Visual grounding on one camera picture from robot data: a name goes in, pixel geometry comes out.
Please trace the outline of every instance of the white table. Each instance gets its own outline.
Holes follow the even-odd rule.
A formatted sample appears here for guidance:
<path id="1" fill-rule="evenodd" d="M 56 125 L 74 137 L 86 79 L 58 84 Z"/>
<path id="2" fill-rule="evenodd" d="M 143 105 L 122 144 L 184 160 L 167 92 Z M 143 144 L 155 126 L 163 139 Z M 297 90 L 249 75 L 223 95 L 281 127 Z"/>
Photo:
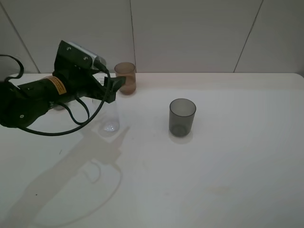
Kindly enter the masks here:
<path id="1" fill-rule="evenodd" d="M 117 96 L 112 137 L 98 121 L 60 137 L 0 127 L 0 227 L 304 227 L 301 76 L 137 74 L 137 86 Z M 168 131 L 179 97 L 197 106 L 184 139 Z M 71 109 L 85 120 L 78 103 Z M 73 127 L 54 110 L 31 125 Z"/>

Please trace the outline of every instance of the tile grout line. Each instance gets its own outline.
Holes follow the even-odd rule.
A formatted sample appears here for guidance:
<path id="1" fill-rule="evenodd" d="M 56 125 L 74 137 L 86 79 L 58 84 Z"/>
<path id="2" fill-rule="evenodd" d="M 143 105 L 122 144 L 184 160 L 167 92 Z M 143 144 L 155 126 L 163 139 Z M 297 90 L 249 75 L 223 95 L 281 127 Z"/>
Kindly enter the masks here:
<path id="1" fill-rule="evenodd" d="M 129 2 L 130 2 L 130 13 L 131 13 L 131 25 L 132 25 L 132 38 L 133 38 L 133 52 L 134 52 L 134 61 L 135 61 L 135 71 L 137 72 L 131 0 L 129 0 Z"/>
<path id="2" fill-rule="evenodd" d="M 264 0 L 262 0 L 262 2 L 261 2 L 261 4 L 260 4 L 260 7 L 258 8 L 258 11 L 257 11 L 257 13 L 256 13 L 256 17 L 255 17 L 255 19 L 253 20 L 252 26 L 251 26 L 250 31 L 249 31 L 249 33 L 248 33 L 248 36 L 247 36 L 247 38 L 246 38 L 245 44 L 244 44 L 244 46 L 243 46 L 243 48 L 242 48 L 241 54 L 240 54 L 239 57 L 238 57 L 238 61 L 237 61 L 236 67 L 235 67 L 234 70 L 233 70 L 233 73 L 235 73 L 235 71 L 236 71 L 236 69 L 237 69 L 238 63 L 239 63 L 239 61 L 240 61 L 240 59 L 241 59 L 241 56 L 242 56 L 243 51 L 244 51 L 244 49 L 245 49 L 245 46 L 246 46 L 246 43 L 247 43 L 248 38 L 249 38 L 249 36 L 250 36 L 250 33 L 251 33 L 251 31 L 252 31 L 252 29 L 253 29 L 255 23 L 256 23 L 257 16 L 258 16 L 258 14 L 259 14 L 259 12 L 260 12 L 260 10 L 261 10 L 261 7 L 262 7 L 263 2 L 264 2 Z"/>
<path id="3" fill-rule="evenodd" d="M 10 19 L 9 14 L 7 13 L 7 11 L 5 10 L 5 8 L 4 8 L 4 6 L 3 6 L 3 4 L 1 3 L 1 1 L 0 1 L 0 8 L 2 8 L 2 10 L 3 10 L 3 12 L 4 12 L 5 16 L 6 16 L 6 17 L 7 17 L 7 19 L 9 20 L 10 25 L 13 27 L 13 29 L 14 29 L 15 33 L 17 34 L 17 37 L 19 38 L 19 40 L 20 40 L 21 44 L 22 44 L 22 45 L 23 45 L 23 47 L 25 48 L 25 51 L 27 52 L 27 54 L 28 54 L 28 56 L 29 56 L 30 60 L 33 62 L 33 64 L 34 64 L 34 66 L 35 66 L 36 70 L 38 71 L 38 73 L 41 73 L 41 72 L 40 72 L 40 70 L 38 69 L 38 67 L 37 67 L 37 65 L 36 65 L 36 63 L 35 63 L 35 61 L 34 61 L 34 59 L 33 59 L 32 55 L 30 54 L 30 52 L 29 52 L 29 50 L 28 50 L 27 46 L 25 45 L 25 43 L 23 42 L 23 40 L 22 40 L 22 38 L 21 38 L 20 34 L 18 33 L 18 31 L 17 31 L 17 29 L 16 29 L 16 27 L 15 27 L 14 23 L 13 23 L 13 22 L 12 22 L 12 20 Z"/>

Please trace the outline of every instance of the brown translucent cup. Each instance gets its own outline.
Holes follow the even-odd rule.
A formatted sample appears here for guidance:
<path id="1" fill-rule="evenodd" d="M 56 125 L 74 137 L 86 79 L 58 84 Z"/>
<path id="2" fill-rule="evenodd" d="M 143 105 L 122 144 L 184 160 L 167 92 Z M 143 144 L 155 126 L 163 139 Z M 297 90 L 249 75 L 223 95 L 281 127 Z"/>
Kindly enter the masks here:
<path id="1" fill-rule="evenodd" d="M 194 115 L 195 104 L 184 98 L 176 99 L 170 104 L 169 130 L 176 137 L 184 137 L 190 133 Z"/>
<path id="2" fill-rule="evenodd" d="M 130 95 L 136 90 L 135 65 L 133 63 L 119 63 L 114 68 L 116 77 L 124 76 L 125 84 L 119 89 L 124 95 Z"/>

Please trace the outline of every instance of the cup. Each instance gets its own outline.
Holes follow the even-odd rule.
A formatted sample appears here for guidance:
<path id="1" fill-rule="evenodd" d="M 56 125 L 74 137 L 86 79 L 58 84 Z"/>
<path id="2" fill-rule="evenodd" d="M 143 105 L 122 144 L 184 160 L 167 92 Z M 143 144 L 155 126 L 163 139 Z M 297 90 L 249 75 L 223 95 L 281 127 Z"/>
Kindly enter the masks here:
<path id="1" fill-rule="evenodd" d="M 97 79 L 97 81 L 104 85 L 104 79 Z M 92 99 L 94 109 L 96 110 L 100 105 L 100 100 Z M 111 102 L 108 104 L 107 102 L 104 103 L 103 108 L 100 110 L 96 119 L 99 119 L 100 125 L 98 132 L 105 131 L 108 133 L 116 132 L 119 130 L 119 114 L 117 109 L 116 101 Z"/>
<path id="2" fill-rule="evenodd" d="M 125 84 L 119 89 L 124 95 L 131 95 L 136 90 L 135 65 L 133 63 L 119 63 L 114 68 L 116 77 L 124 76 Z"/>
<path id="3" fill-rule="evenodd" d="M 169 130 L 176 137 L 184 137 L 191 131 L 195 104 L 184 98 L 179 98 L 170 104 Z"/>

